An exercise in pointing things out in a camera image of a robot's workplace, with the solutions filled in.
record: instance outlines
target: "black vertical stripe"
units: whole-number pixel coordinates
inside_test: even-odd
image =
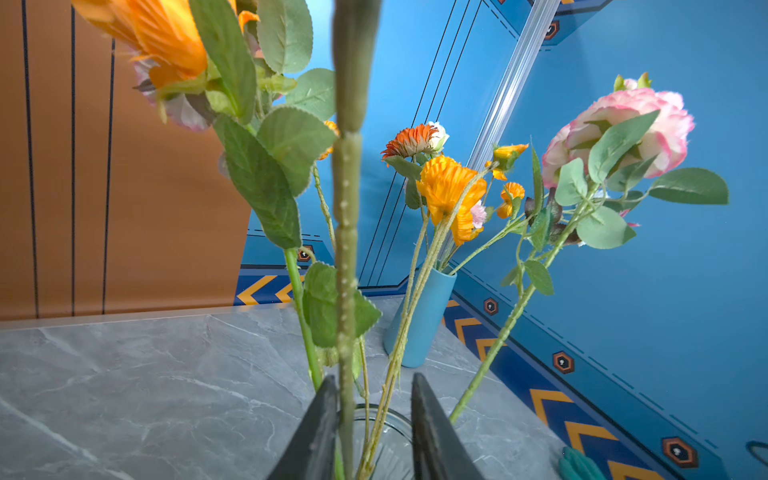
[[[107,247],[109,244],[109,190],[112,178],[112,112],[114,111],[114,38],[112,38],[112,63],[109,74],[109,133],[107,140],[107,208],[104,214],[104,275],[101,280],[101,314],[107,305]]]
[[[416,111],[413,113],[413,120],[411,121],[411,128],[413,128],[413,125],[416,123],[416,117],[419,115],[419,109],[422,107],[422,101],[424,100],[424,95],[427,91],[427,86],[429,85],[429,79],[432,77],[432,71],[435,69],[435,63],[437,62],[437,57],[440,52],[440,47],[442,47],[442,41],[445,39],[445,33],[448,31],[448,25],[451,23],[451,17],[453,16],[453,11],[456,8],[456,2],[458,0],[453,0],[453,6],[451,7],[450,13],[448,13],[448,20],[445,21],[445,28],[442,29],[442,35],[440,37],[440,42],[437,45],[437,49],[435,50],[435,57],[432,59],[432,66],[429,68],[429,74],[427,75],[427,79],[424,82],[424,88],[422,89],[422,96],[419,98],[419,104],[416,106]],[[389,184],[389,191],[387,191],[386,199],[384,199],[384,206],[382,207],[382,211],[379,214],[379,221],[376,223],[376,229],[373,231],[373,237],[371,239],[371,244],[368,246],[368,253],[366,254],[366,259],[362,262],[362,269],[360,269],[360,276],[362,277],[362,273],[366,268],[366,264],[368,263],[368,259],[371,254],[371,249],[373,248],[373,244],[376,242],[376,234],[379,232],[379,226],[381,226],[382,218],[384,216],[384,211],[386,210],[387,202],[389,201],[389,195],[392,193],[392,187],[395,185],[395,179],[397,178],[397,173],[393,174],[392,176],[392,182]],[[397,203],[400,201],[400,195],[402,194],[402,185],[400,188],[400,191],[397,195],[397,200],[395,200],[395,206],[392,208],[392,215],[389,216],[389,222],[387,223],[387,230],[389,230],[389,225],[392,222],[392,218],[394,217],[394,209],[397,208]],[[384,245],[384,240],[386,240],[386,231],[384,232],[384,237],[382,238],[382,246],[379,248],[379,255],[381,254],[381,249]],[[368,281],[370,283],[371,279],[373,278],[373,270],[376,268],[376,262],[374,261],[373,266],[371,267],[371,273],[368,276]]]
[[[71,43],[71,49],[72,49],[72,132],[71,132],[71,139],[72,139],[72,316],[74,316],[74,7],[70,7],[71,9],[71,23],[72,23],[72,43]]]
[[[451,80],[448,82],[448,88],[445,89],[445,96],[443,96],[443,98],[442,98],[442,103],[440,104],[440,110],[437,112],[437,117],[435,117],[435,121],[438,121],[440,119],[440,114],[442,113],[442,107],[443,107],[443,105],[445,105],[445,99],[448,97],[448,92],[451,91],[451,84],[453,83],[453,77],[456,75],[456,69],[458,69],[458,64],[462,61],[462,55],[464,55],[464,48],[467,46],[467,41],[469,40],[469,35],[472,34],[472,28],[475,26],[475,20],[477,20],[478,12],[480,12],[480,5],[482,5],[482,4],[485,4],[485,2],[484,1],[479,2],[478,3],[478,7],[475,10],[475,16],[472,18],[472,23],[469,26],[469,31],[467,32],[467,37],[464,39],[464,45],[462,45],[462,51],[459,52],[458,60],[456,60],[456,65],[453,67],[453,73],[451,73]],[[395,227],[395,233],[392,235],[392,242],[389,244],[389,248],[386,251],[386,256],[384,256],[384,262],[382,263],[382,268],[379,271],[379,277],[376,279],[376,283],[378,283],[381,280],[381,278],[382,278],[382,274],[384,273],[384,266],[386,265],[386,261],[389,259],[389,253],[392,252],[392,245],[395,244],[395,236],[397,235],[397,231],[400,229],[400,223],[402,222],[402,218],[405,215],[405,212],[406,212],[406,206],[403,205],[402,206],[402,210],[400,211],[400,218],[399,218],[399,220],[397,220],[397,227]]]
[[[24,35],[24,85],[27,94],[27,151],[29,159],[29,206],[32,215],[32,273],[35,279],[35,318],[40,318],[38,295],[38,231],[35,224],[35,165],[32,162],[32,112],[29,100],[29,48],[27,43],[27,1],[22,0],[22,34]]]

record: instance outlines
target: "hexagon emblem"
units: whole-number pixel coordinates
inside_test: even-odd
[[[315,249],[312,247],[312,245],[304,245],[304,248],[307,250],[311,250],[312,253],[315,253]],[[300,262],[309,262],[311,260],[310,256],[306,254],[304,250],[299,250],[299,261]]]
[[[498,302],[492,298],[489,298],[483,302],[483,308],[485,308],[485,312],[488,315],[495,315],[498,313]]]
[[[662,439],[661,450],[680,468],[698,468],[699,466],[699,455],[696,450],[680,437]]]
[[[576,371],[576,362],[566,352],[555,353],[552,356],[552,364],[563,375]]]
[[[560,31],[560,21],[559,20],[552,21],[552,23],[549,24],[547,33],[544,35],[544,40],[553,39],[554,36],[557,35],[559,31]]]

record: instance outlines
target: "wooden panel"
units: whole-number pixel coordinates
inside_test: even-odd
[[[27,2],[40,316],[72,314],[71,7]]]
[[[232,305],[250,209],[217,171],[213,130],[163,126],[129,57],[118,48],[107,311]]]
[[[0,319],[35,316],[22,3],[0,2]]]
[[[101,313],[112,40],[75,19],[74,311]]]

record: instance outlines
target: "orange flower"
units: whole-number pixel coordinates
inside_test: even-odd
[[[488,168],[491,166],[491,162],[485,162],[485,168]],[[507,181],[507,176],[505,175],[505,172],[503,170],[499,170],[498,168],[493,170],[493,177],[496,180],[501,180],[502,182]]]
[[[229,0],[233,11],[235,0]],[[189,81],[208,68],[189,0],[72,0],[83,18],[139,52],[137,60],[153,60],[149,76],[155,88]],[[258,20],[241,12],[240,28]]]
[[[382,158],[394,157],[396,155],[407,158],[422,152],[430,153],[432,152],[432,147],[429,146],[429,140],[436,133],[438,133],[438,129],[432,125],[405,128],[397,134],[395,140],[390,141],[386,145],[386,150],[382,152]]]
[[[331,120],[326,121],[326,125],[328,126],[328,128],[333,130],[333,132],[336,134],[337,137],[340,135],[339,127],[337,127],[336,124],[333,121],[331,121]],[[333,153],[333,146],[328,147],[328,150],[326,150],[326,153],[320,155],[320,158],[318,158],[317,161],[321,161],[321,160],[327,159],[328,155],[331,155],[332,153]]]
[[[416,182],[416,189],[426,197],[427,208],[432,216],[432,222],[437,225],[446,216],[450,216],[459,197],[469,181],[477,175],[471,168],[462,167],[450,157],[440,155],[424,164],[422,179]],[[473,232],[472,207],[480,201],[485,194],[485,180],[480,179],[467,192],[458,214],[453,220],[451,231],[453,241],[457,246],[477,237],[480,232]]]
[[[515,198],[525,198],[525,189],[520,184],[509,182],[502,191],[504,204],[496,210],[499,218],[509,218],[515,212],[515,205],[512,203]]]

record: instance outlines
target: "flower stem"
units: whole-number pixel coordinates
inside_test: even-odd
[[[320,364],[317,361],[317,351],[315,350],[315,343],[312,341],[312,330],[310,330],[310,326],[307,324],[306,317],[304,316],[302,301],[303,285],[299,275],[299,265],[296,263],[299,257],[295,248],[286,248],[284,252],[286,269],[288,270],[288,277],[293,288],[293,307],[296,309],[296,314],[299,317],[301,336],[304,338],[304,349],[306,350],[306,360],[310,364],[310,376],[312,377],[312,384],[315,386],[316,392],[320,388],[320,384],[323,383],[323,369],[320,368]]]
[[[466,257],[466,258],[464,259],[464,261],[462,261],[462,262],[461,262],[461,263],[460,263],[460,264],[459,264],[459,265],[458,265],[456,268],[454,268],[453,270],[451,270],[451,273],[449,273],[449,275],[456,275],[456,273],[457,273],[459,270],[461,270],[461,269],[462,269],[462,267],[463,267],[464,265],[466,265],[466,264],[467,264],[467,263],[468,263],[470,260],[472,260],[473,258],[475,258],[475,255],[477,255],[478,253],[482,252],[483,250],[486,250],[486,249],[488,249],[488,248],[489,248],[491,245],[493,245],[494,243],[498,242],[498,241],[499,241],[499,240],[501,240],[502,238],[506,237],[506,236],[507,236],[507,235],[508,235],[510,232],[512,232],[512,230],[514,230],[516,227],[517,227],[517,221],[515,221],[515,222],[511,222],[511,223],[510,223],[510,224],[508,224],[506,227],[502,228],[502,230],[501,230],[500,232],[498,232],[496,235],[494,235],[494,237],[493,237],[493,238],[491,238],[490,240],[488,240],[487,242],[485,242],[485,244],[484,244],[482,247],[480,247],[480,248],[478,248],[477,250],[475,250],[474,252],[472,252],[472,253],[469,255],[469,257]]]
[[[600,187],[599,184],[592,186],[589,193],[587,194],[587,198],[592,198],[592,196],[598,191],[599,187]],[[563,246],[565,245],[565,241],[568,238],[568,235],[570,235],[571,232],[573,232],[576,229],[576,224],[584,217],[584,213],[586,213],[585,211],[588,208],[587,207],[588,204],[589,204],[588,200],[583,200],[582,202],[579,203],[578,208],[576,209],[576,213],[571,218],[571,222],[568,224],[565,230],[563,230],[563,233],[562,235],[560,235],[558,242],[552,248],[552,251],[550,252],[550,255],[547,258],[547,261],[545,262],[544,266],[549,268],[550,265],[552,265],[552,262],[554,262],[554,258],[558,255],[558,253],[560,253],[560,250],[562,250]],[[518,263],[520,263],[519,250],[518,250]],[[532,283],[528,285],[528,288],[526,288],[523,294],[520,295],[517,305],[515,305],[515,308],[512,310],[512,313],[509,315],[509,318],[507,318],[507,322],[504,324],[504,328],[502,328],[502,330],[498,333],[498,337],[496,338],[496,341],[493,342],[491,349],[488,351],[488,354],[485,356],[485,360],[483,360],[483,363],[480,365],[480,368],[478,369],[474,378],[472,378],[472,381],[469,383],[469,387],[467,387],[467,389],[464,391],[464,394],[458,401],[458,404],[453,409],[453,412],[451,412],[451,415],[449,417],[451,422],[455,422],[458,419],[458,416],[462,414],[464,409],[469,404],[469,400],[472,399],[472,396],[475,394],[475,391],[480,386],[480,382],[482,382],[482,380],[485,378],[485,375],[488,373],[488,370],[491,368],[491,364],[496,358],[496,355],[498,355],[498,352],[506,344],[507,338],[509,337],[509,333],[515,327],[515,324],[517,324],[518,319],[520,318],[520,315],[522,315],[523,310],[528,305],[528,301],[531,299],[531,296],[534,294],[535,291],[536,291],[536,287],[533,286],[533,283]]]
[[[312,175],[315,177],[317,196],[320,197],[320,209],[323,211],[323,216],[326,218],[326,223],[328,224],[328,234],[331,236],[331,248],[336,252],[336,234],[333,232],[333,219],[331,219],[331,210],[326,203],[326,197],[323,195],[323,187],[320,185],[320,172],[317,170],[317,163],[312,166]]]
[[[339,352],[341,416],[339,439],[344,476],[353,477],[355,391],[355,276],[360,203],[360,129],[368,108],[373,47],[382,0],[336,0],[333,13],[333,64],[336,67],[336,123],[333,145],[333,214],[336,228],[336,290],[339,293],[336,349]]]
[[[392,355],[390,355],[389,357],[389,368],[387,369],[386,381],[384,382],[384,386],[382,390],[382,401],[379,405],[379,411],[376,414],[376,423],[373,425],[372,440],[368,445],[368,448],[366,449],[366,453],[364,454],[365,462],[363,463],[363,465],[361,465],[361,468],[358,471],[358,478],[368,478],[372,473],[373,459],[375,458],[376,449],[378,447],[379,440],[381,438],[381,434],[384,428],[384,421],[386,419],[387,412],[389,411],[389,404],[392,401],[392,395],[395,392],[395,380],[397,377],[396,374],[400,371],[400,366],[402,364],[402,357],[406,352],[406,343],[408,342],[408,331],[411,326],[411,320],[413,319],[413,313],[415,311],[416,304],[419,302],[419,297],[421,296],[422,291],[424,290],[424,286],[426,285],[427,279],[429,278],[429,274],[432,272],[432,268],[435,266],[435,263],[437,262],[438,255],[440,254],[442,245],[445,242],[445,238],[451,230],[451,225],[453,224],[453,221],[458,215],[458,210],[461,207],[462,203],[464,202],[464,199],[467,196],[467,193],[487,173],[488,173],[488,170],[483,170],[477,173],[467,183],[466,187],[464,188],[464,191],[462,191],[461,196],[458,198],[458,201],[456,202],[456,205],[454,206],[450,216],[443,217],[443,220],[440,223],[438,223],[437,227],[435,228],[435,236],[433,237],[433,240],[432,240],[432,246],[429,248],[429,251],[427,252],[427,257],[424,260],[424,264],[422,265],[422,270],[419,273],[419,278],[416,280],[415,290],[413,292],[413,298],[408,302],[407,308],[406,308],[406,305],[403,305],[403,312],[402,312],[402,317],[400,321],[400,328],[397,332],[397,340],[395,342],[395,348],[393,350]],[[416,257],[419,254],[420,247],[421,247],[420,245],[417,246],[417,249],[414,251],[414,257]]]

